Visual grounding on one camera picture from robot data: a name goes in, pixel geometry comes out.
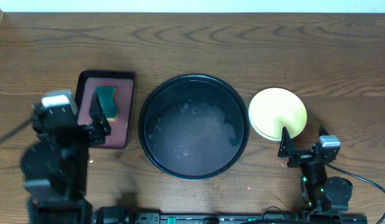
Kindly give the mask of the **green yellow sponge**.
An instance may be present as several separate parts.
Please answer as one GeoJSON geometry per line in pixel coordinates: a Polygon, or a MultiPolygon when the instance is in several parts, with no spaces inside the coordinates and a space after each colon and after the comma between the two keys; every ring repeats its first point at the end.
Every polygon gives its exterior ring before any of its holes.
{"type": "Polygon", "coordinates": [[[99,86],[95,89],[101,109],[108,120],[115,120],[118,114],[118,108],[114,102],[115,92],[116,87],[114,86],[99,86]]]}

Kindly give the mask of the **yellow plate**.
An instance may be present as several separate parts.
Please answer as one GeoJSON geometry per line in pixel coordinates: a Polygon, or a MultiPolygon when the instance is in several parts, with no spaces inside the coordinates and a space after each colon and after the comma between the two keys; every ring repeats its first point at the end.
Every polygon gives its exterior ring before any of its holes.
{"type": "Polygon", "coordinates": [[[298,136],[307,124],[303,101],[283,88],[266,88],[257,93],[248,108],[249,120],[264,134],[280,141],[285,126],[291,136],[298,136]]]}

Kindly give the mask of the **light blue plate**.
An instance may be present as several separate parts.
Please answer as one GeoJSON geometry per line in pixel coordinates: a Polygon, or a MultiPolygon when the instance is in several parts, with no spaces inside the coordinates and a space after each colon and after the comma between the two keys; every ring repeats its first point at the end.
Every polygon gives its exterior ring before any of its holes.
{"type": "Polygon", "coordinates": [[[253,129],[255,130],[255,132],[258,133],[258,135],[260,135],[261,137],[265,138],[265,139],[268,139],[270,141],[277,141],[276,139],[264,134],[263,132],[261,132],[257,127],[256,125],[252,122],[252,120],[249,120],[250,123],[251,123],[251,126],[253,127],[253,129]]]}

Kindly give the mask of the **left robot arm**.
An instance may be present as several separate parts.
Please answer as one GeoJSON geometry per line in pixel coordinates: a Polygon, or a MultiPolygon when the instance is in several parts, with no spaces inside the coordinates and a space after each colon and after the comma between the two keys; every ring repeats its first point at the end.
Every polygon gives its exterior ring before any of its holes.
{"type": "Polygon", "coordinates": [[[89,115],[92,123],[79,125],[71,102],[34,106],[32,126],[40,141],[21,159],[31,223],[91,223],[92,205],[85,199],[88,150],[111,133],[97,94],[89,115]]]}

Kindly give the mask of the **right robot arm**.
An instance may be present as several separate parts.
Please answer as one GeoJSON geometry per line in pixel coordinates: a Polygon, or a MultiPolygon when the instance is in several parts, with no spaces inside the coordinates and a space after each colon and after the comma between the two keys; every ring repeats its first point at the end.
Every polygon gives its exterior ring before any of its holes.
{"type": "Polygon", "coordinates": [[[337,215],[348,210],[352,183],[342,177],[329,177],[325,166],[336,159],[341,143],[321,126],[318,141],[311,149],[297,150],[286,127],[282,128],[279,158],[287,159],[288,168],[301,169],[300,186],[304,203],[310,209],[302,212],[304,220],[312,215],[337,215]]]}

